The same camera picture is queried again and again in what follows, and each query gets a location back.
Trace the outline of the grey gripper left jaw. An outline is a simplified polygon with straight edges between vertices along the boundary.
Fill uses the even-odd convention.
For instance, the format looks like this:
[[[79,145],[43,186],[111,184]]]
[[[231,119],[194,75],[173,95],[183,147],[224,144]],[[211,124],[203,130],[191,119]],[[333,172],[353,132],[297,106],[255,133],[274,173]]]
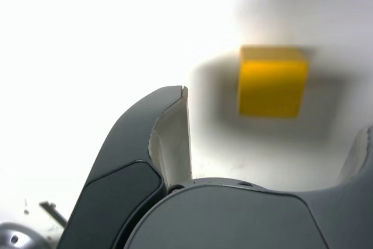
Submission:
[[[191,177],[188,89],[162,87],[111,128],[58,247],[123,248],[168,189]]]

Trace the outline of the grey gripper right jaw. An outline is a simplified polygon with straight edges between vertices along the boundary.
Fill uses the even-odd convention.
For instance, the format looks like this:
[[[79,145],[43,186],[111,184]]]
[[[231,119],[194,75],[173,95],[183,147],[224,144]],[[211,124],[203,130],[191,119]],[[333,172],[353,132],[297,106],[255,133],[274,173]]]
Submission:
[[[200,184],[157,203],[126,248],[371,248],[372,129],[349,154],[354,175],[332,188],[304,192]]]

